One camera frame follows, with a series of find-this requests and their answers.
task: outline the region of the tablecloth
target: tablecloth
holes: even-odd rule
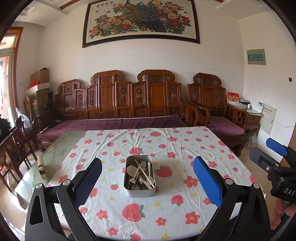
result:
[[[156,193],[131,198],[123,178],[126,158],[146,154],[156,171]],[[98,157],[103,171],[79,210],[99,237],[116,240],[174,240],[200,234],[213,216],[211,204],[192,164],[202,156],[209,167],[237,184],[254,177],[229,148],[206,127],[87,131],[49,182],[59,185],[86,169]],[[61,224],[67,222],[57,207]]]

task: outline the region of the purple cushion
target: purple cushion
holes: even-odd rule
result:
[[[244,134],[240,128],[223,116],[211,116],[208,128],[218,137],[239,136]]]
[[[172,127],[187,127],[187,125],[180,119],[178,115],[145,118],[64,120],[57,124],[55,127],[47,129],[42,134],[37,134],[37,137],[57,139],[65,131],[94,131]]]

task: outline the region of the blue gripper pad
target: blue gripper pad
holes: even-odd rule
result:
[[[210,202],[215,204],[217,208],[219,208],[222,203],[221,188],[203,163],[207,165],[199,157],[194,158],[193,171],[197,176],[200,184],[202,185],[202,188],[205,191]]]
[[[280,156],[286,156],[288,154],[286,147],[271,138],[268,138],[266,140],[266,146],[278,153]]]

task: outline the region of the wooden chopstick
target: wooden chopstick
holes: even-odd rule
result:
[[[139,168],[141,169],[141,171],[144,173],[144,175],[145,175],[145,177],[147,178],[147,180],[150,182],[150,180],[149,180],[148,176],[146,175],[145,171],[142,169],[142,167],[140,166],[140,164],[137,162],[136,159],[135,159],[135,161],[136,161],[136,163],[138,164],[138,166],[139,166]]]

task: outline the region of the plastic bag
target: plastic bag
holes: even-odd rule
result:
[[[19,110],[19,108],[16,108],[16,111],[17,111],[17,117],[19,118],[20,116],[22,117],[22,121],[24,123],[24,128],[25,128],[25,131],[26,133],[29,133],[33,130],[32,126],[31,126],[31,123],[30,123],[30,120],[29,118],[22,114]]]

